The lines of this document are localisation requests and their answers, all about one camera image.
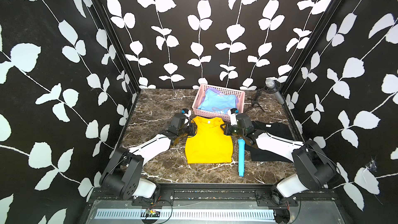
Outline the pink plastic basket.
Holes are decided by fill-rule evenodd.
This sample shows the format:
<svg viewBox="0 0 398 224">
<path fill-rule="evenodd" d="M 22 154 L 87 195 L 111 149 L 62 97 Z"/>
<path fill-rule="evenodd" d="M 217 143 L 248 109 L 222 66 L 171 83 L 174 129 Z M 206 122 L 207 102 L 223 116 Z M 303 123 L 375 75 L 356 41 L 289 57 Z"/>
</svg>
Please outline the pink plastic basket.
<svg viewBox="0 0 398 224">
<path fill-rule="evenodd" d="M 201 84 L 192 108 L 197 116 L 219 117 L 224 122 L 230 122 L 231 109 L 235 108 L 238 114 L 243 113 L 244 103 L 244 91 Z"/>
</svg>

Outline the yellow t-shirt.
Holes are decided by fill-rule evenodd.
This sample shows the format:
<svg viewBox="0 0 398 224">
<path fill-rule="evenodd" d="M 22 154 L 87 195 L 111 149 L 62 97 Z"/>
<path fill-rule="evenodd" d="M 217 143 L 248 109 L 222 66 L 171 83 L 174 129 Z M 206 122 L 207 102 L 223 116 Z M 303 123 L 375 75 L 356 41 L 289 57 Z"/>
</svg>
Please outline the yellow t-shirt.
<svg viewBox="0 0 398 224">
<path fill-rule="evenodd" d="M 189 164 L 213 164 L 232 162 L 233 142 L 230 136 L 224 135 L 219 118 L 204 118 L 196 116 L 193 119 L 197 125 L 195 136 L 187 138 L 185 154 Z"/>
</svg>

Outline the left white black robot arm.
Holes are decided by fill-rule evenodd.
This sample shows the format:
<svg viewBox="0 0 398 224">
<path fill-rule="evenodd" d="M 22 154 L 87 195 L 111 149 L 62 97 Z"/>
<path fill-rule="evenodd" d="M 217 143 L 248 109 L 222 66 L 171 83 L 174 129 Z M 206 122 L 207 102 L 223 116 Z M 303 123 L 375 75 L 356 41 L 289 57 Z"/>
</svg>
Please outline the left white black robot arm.
<svg viewBox="0 0 398 224">
<path fill-rule="evenodd" d="M 122 200 L 131 197 L 156 201 L 160 198 L 160 186 L 142 178 L 143 166 L 157 155 L 169 150 L 179 140 L 195 136 L 197 125 L 191 118 L 191 111 L 181 110 L 171 119 L 166 130 L 151 140 L 130 149 L 117 148 L 99 181 L 102 190 Z"/>
</svg>

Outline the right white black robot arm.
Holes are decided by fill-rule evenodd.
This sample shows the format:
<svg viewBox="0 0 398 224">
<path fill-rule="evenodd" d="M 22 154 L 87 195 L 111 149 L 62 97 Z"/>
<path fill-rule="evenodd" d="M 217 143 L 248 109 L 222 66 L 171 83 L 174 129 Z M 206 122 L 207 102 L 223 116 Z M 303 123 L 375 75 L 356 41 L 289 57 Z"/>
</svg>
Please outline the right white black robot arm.
<svg viewBox="0 0 398 224">
<path fill-rule="evenodd" d="M 230 122 L 220 127 L 225 135 L 238 139 L 240 176 L 244 175 L 245 145 L 257 146 L 293 162 L 296 173 L 271 188 L 269 194 L 275 204 L 303 191 L 320 190 L 337 174 L 337 165 L 312 140 L 301 142 L 272 135 L 261 127 L 256 128 L 247 114 L 230 114 Z"/>
</svg>

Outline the light blue t-shirt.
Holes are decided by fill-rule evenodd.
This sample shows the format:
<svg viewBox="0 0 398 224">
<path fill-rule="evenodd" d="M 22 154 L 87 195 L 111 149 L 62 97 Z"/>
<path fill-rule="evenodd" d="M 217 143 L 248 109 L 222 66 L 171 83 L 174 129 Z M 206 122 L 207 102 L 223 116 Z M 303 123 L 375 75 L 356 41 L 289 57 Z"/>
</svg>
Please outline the light blue t-shirt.
<svg viewBox="0 0 398 224">
<path fill-rule="evenodd" d="M 215 88 L 205 90 L 205 96 L 202 99 L 199 110 L 227 115 L 228 110 L 237 108 L 238 98 L 236 95 L 226 95 Z"/>
</svg>

